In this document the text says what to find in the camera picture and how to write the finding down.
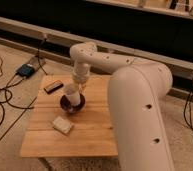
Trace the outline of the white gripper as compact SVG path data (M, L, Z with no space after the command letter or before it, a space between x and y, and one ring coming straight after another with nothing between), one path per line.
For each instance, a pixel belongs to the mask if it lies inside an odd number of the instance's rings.
M64 95L72 106L78 106L81 102L80 93L77 86L73 83L64 86Z

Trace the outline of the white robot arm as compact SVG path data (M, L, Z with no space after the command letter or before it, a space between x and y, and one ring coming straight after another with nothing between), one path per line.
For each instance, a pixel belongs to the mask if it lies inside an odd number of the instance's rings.
M159 100L172 88L163 63L105 53L93 42L70 47L72 77L84 84L92 66L111 74L107 100L122 171L175 171Z

